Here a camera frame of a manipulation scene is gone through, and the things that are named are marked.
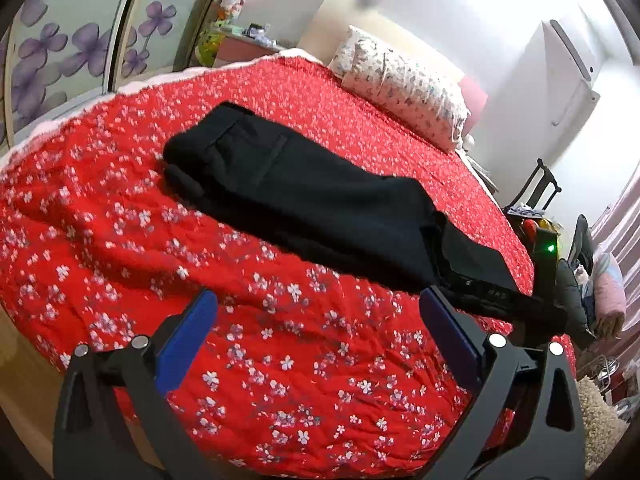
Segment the red floral bedspread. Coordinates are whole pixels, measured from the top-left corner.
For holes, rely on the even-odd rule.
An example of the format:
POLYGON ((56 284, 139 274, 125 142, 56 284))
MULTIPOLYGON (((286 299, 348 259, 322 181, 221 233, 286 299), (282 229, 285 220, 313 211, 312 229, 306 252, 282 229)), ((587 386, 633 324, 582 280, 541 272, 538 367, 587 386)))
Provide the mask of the red floral bedspread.
POLYGON ((468 396, 418 300, 288 254, 163 187, 162 151, 233 102, 374 174, 417 180, 466 235, 534 268, 457 154, 419 139, 301 56, 120 94, 14 151, 1 169, 1 303, 59 370, 81 342, 122 348, 202 288, 220 303, 172 408, 203 452, 261 474, 383 478, 436 452, 468 396))

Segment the pile of clothes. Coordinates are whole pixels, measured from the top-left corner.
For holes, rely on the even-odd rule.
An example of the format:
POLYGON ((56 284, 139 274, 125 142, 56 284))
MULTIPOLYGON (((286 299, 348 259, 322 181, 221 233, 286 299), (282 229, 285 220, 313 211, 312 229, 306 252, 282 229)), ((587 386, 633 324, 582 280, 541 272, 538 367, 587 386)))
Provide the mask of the pile of clothes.
POLYGON ((554 301, 567 313, 566 333, 579 350, 620 336, 626 321, 623 274, 610 252, 598 252, 580 214, 568 258, 555 271, 554 301))

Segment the purple flower wardrobe door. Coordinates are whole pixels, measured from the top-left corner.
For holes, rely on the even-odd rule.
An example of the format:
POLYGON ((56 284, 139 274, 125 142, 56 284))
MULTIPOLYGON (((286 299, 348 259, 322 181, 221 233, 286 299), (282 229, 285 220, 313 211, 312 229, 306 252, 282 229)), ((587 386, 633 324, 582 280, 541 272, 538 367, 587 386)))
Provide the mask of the purple flower wardrobe door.
POLYGON ((1 26, 1 146, 129 81, 186 66, 210 0, 23 0, 1 26))

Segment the yellow red toys on chair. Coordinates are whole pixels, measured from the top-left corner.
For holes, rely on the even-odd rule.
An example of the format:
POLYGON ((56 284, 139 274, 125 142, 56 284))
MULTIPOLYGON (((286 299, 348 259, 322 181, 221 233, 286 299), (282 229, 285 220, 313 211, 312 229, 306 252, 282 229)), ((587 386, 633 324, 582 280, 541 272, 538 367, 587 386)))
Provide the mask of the yellow red toys on chair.
POLYGON ((521 222, 521 229, 524 233, 524 240, 528 244, 535 244, 538 237, 550 234, 557 238, 561 234, 561 229, 552 221, 546 218, 527 218, 521 222))

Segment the pink bedside table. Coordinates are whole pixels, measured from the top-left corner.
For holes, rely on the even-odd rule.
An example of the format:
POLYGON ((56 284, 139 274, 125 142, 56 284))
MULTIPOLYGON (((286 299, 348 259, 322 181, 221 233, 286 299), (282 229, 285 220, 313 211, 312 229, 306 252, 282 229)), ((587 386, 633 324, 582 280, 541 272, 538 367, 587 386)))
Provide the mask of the pink bedside table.
POLYGON ((278 44, 265 46, 247 36, 232 32, 213 32, 215 47, 214 67, 222 67, 236 62, 248 62, 265 55, 274 55, 283 50, 278 44))

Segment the white air conditioner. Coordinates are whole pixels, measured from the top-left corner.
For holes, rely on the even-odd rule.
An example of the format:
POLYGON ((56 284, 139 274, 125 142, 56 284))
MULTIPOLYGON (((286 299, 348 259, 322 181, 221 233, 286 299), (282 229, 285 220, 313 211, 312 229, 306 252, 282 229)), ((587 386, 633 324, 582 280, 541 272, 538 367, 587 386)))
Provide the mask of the white air conditioner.
POLYGON ((579 115, 589 116, 600 100, 593 84, 599 65, 579 32, 552 18, 544 23, 548 117, 554 128, 565 128, 579 115))

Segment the floral white pillow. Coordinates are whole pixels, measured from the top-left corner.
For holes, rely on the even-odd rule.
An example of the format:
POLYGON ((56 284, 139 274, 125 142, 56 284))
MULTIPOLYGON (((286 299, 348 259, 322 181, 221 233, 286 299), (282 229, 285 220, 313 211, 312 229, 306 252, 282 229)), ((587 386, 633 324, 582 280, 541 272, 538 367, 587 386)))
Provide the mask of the floral white pillow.
POLYGON ((417 60, 349 26, 330 63, 342 86, 392 115, 445 153, 462 147, 471 112, 447 59, 432 48, 417 60))

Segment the pink pillow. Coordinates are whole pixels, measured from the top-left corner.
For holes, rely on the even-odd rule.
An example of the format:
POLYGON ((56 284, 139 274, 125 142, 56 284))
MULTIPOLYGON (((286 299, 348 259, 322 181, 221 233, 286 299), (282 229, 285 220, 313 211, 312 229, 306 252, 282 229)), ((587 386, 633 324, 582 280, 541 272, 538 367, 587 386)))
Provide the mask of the pink pillow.
POLYGON ((480 120, 488 101, 488 94, 482 88, 480 82, 471 75, 464 75, 459 81, 459 87, 465 106, 470 112, 462 130, 462 136, 466 136, 480 120))

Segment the black wooden chair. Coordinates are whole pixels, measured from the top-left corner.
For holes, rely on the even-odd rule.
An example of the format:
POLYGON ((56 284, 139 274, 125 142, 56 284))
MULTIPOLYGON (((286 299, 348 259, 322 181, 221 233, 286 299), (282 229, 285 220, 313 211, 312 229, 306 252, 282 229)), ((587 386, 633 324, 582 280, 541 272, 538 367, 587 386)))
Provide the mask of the black wooden chair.
POLYGON ((520 192, 516 194, 513 200, 510 201, 505 207, 502 208, 502 212, 507 217, 523 218, 523 219, 542 219, 550 206, 552 200, 562 192, 562 188, 558 185, 558 181, 555 179, 554 174, 550 168, 544 163, 541 158, 537 159, 536 166, 532 173, 529 175, 525 184, 520 189, 520 192), (530 194, 527 200, 522 200, 525 192, 537 179, 536 185, 530 190, 530 194), (547 188, 551 186, 552 192, 547 198, 546 202, 539 207, 539 202, 542 196, 547 191, 547 188))

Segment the pink curtain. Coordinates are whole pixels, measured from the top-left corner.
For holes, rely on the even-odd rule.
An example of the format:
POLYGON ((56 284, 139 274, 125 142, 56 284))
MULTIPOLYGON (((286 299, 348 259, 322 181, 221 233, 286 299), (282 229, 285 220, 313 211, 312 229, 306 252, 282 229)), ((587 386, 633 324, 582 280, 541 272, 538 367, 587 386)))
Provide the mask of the pink curtain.
POLYGON ((639 275, 639 166, 634 168, 620 197, 597 220, 593 239, 596 255, 614 256, 629 287, 639 275))

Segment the black pants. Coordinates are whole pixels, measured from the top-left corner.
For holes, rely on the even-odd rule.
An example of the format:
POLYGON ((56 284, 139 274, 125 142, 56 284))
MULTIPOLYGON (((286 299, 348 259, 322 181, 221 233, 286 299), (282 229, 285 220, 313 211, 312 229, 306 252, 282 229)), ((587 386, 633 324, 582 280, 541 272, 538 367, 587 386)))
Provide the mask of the black pants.
POLYGON ((398 292, 436 285, 509 316, 542 306, 417 180, 371 174, 246 108, 216 106, 169 139, 163 159, 167 181, 199 211, 299 257, 398 292))

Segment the beige headboard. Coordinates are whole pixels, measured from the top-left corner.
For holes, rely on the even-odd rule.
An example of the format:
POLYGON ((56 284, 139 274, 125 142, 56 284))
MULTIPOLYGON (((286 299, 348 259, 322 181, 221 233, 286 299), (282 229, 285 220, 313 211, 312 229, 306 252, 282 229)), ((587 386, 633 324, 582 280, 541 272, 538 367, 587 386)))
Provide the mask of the beige headboard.
POLYGON ((356 44, 370 38, 402 55, 406 60, 423 66, 434 63, 447 78, 461 87, 485 93, 486 88, 450 55, 442 54, 425 40, 394 23, 377 10, 365 8, 357 0, 323 0, 297 47, 303 49, 338 77, 352 67, 356 44))

